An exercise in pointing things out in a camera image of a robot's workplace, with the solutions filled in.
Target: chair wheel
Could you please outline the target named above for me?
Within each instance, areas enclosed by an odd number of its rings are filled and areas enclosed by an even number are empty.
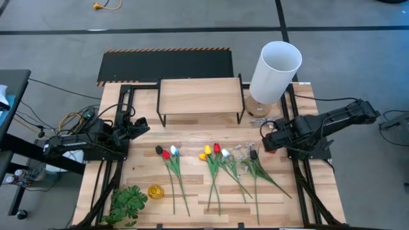
[[[28,215],[28,212],[26,210],[18,210],[18,212],[16,214],[16,217],[19,220],[23,220],[23,219],[27,218],[27,215]]]

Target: black and orange striped edge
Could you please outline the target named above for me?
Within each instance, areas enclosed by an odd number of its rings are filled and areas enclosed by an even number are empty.
[[[167,49],[111,49],[108,52],[166,52],[166,51],[213,51],[213,50],[230,50],[230,47],[208,47],[208,48],[167,48]],[[105,86],[106,83],[135,83],[137,80],[112,80],[97,82],[98,87]]]

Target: black panel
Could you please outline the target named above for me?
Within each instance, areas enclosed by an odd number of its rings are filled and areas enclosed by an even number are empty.
[[[230,50],[106,52],[98,82],[234,77]]]

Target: desk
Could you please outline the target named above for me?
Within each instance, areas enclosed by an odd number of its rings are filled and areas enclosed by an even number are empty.
[[[15,95],[14,104],[10,108],[4,123],[0,126],[0,179],[3,180],[6,173],[14,174],[17,169],[29,168],[28,164],[19,165],[11,162],[14,153],[82,174],[84,166],[81,163],[65,157],[46,159],[43,155],[43,148],[7,134],[10,123],[27,88],[30,73],[30,70],[0,70],[0,84],[8,86],[6,90],[7,95]],[[23,195],[24,188],[19,187],[13,198],[8,215],[17,214]]]
[[[105,85],[100,110],[118,103],[121,84]],[[294,84],[295,93],[304,96],[314,96],[311,85]],[[291,161],[287,158],[286,150],[279,149],[276,154],[265,153],[260,149],[259,157],[265,170],[283,187],[292,199],[266,181],[258,180],[258,202],[260,226],[257,225],[256,205],[250,198],[248,204],[243,203],[240,189],[224,171],[217,176],[216,185],[220,192],[222,215],[217,215],[217,202],[213,196],[209,212],[206,210],[208,193],[212,179],[206,162],[198,159],[198,154],[204,151],[205,144],[220,143],[222,148],[229,149],[239,156],[239,151],[232,149],[246,142],[261,143],[258,128],[252,128],[247,113],[242,118],[241,125],[236,123],[235,114],[180,114],[170,116],[164,128],[156,114],[157,90],[138,89],[135,92],[133,106],[137,118],[146,117],[151,130],[130,142],[128,159],[124,161],[121,175],[121,188],[137,185],[144,193],[153,184],[161,185],[165,196],[159,201],[149,199],[146,207],[139,213],[136,227],[237,227],[237,223],[244,222],[245,227],[302,227],[300,205]],[[316,114],[317,107],[314,100],[297,98],[300,114]],[[115,109],[106,112],[103,119],[113,119]],[[283,117],[281,106],[273,105],[268,116]],[[181,197],[179,186],[175,186],[176,215],[173,215],[172,194],[166,167],[162,159],[155,153],[155,146],[161,145],[169,149],[174,144],[181,154],[181,173],[187,195],[187,202],[191,216],[187,216],[186,208]],[[311,160],[311,170],[316,185],[316,193],[333,216],[344,222],[344,213],[338,194],[338,189],[332,169],[322,160]],[[95,186],[96,174],[100,162],[90,162],[86,165],[81,190],[75,209],[73,224],[80,222],[91,206],[91,198]],[[101,170],[96,198],[100,195],[104,170]],[[251,175],[242,176],[242,184],[250,193],[254,193],[254,180]],[[313,222],[313,211],[308,195],[305,194],[308,213]],[[108,213],[110,199],[105,203],[104,213]]]

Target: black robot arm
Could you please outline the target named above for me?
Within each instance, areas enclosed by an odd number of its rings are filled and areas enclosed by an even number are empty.
[[[312,151],[323,137],[350,125],[372,124],[379,116],[380,113],[368,101],[360,99],[317,116],[298,116],[291,121],[282,118],[274,121],[277,131],[267,134],[263,138],[263,145],[266,151],[275,151],[281,147]]]

